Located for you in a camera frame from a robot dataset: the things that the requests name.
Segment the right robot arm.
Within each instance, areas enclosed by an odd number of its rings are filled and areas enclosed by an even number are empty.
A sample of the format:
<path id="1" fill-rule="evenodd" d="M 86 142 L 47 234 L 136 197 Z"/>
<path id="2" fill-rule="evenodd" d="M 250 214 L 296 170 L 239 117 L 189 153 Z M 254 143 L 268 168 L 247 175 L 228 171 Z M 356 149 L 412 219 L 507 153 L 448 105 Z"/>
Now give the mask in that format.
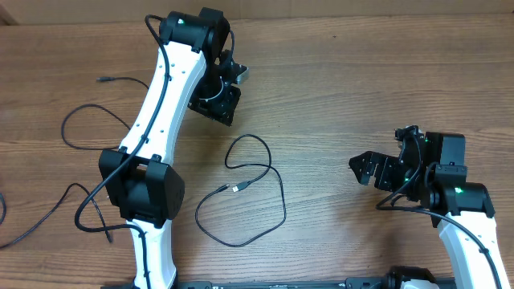
<path id="1" fill-rule="evenodd" d="M 396 129 L 394 138 L 398 156 L 367 151 L 351 158 L 349 167 L 360 184 L 373 178 L 375 188 L 388 193 L 377 210 L 430 216 L 454 278 L 439 281 L 427 269 L 394 267 L 382 287 L 508 288 L 491 197 L 485 185 L 467 181 L 464 135 L 411 125 Z"/>

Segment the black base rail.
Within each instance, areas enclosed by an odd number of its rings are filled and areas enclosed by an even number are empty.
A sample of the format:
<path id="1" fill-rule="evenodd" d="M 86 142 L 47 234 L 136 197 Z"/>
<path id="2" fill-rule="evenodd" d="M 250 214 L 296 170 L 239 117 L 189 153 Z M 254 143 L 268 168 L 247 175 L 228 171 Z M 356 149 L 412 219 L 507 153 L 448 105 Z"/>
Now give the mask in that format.
<path id="1" fill-rule="evenodd" d="M 454 278 L 435 278 L 426 268 L 393 266 L 381 277 L 348 277 L 345 280 L 298 282 L 212 283 L 210 281 L 181 282 L 175 279 L 175 289 L 456 289 Z"/>

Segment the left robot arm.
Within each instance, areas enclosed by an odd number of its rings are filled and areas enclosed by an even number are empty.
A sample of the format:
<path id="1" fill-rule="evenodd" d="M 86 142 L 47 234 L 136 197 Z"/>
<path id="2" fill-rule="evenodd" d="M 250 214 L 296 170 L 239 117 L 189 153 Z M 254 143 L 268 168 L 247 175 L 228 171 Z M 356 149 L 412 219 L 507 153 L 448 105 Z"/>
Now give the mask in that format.
<path id="1" fill-rule="evenodd" d="M 247 67 L 225 49 L 233 36 L 223 12 L 172 11 L 156 32 L 156 70 L 141 110 L 118 149 L 105 149 L 99 169 L 110 202 L 133 236 L 137 273 L 130 288 L 171 288 L 171 225 L 185 182 L 173 169 L 177 135 L 187 109 L 231 125 Z"/>

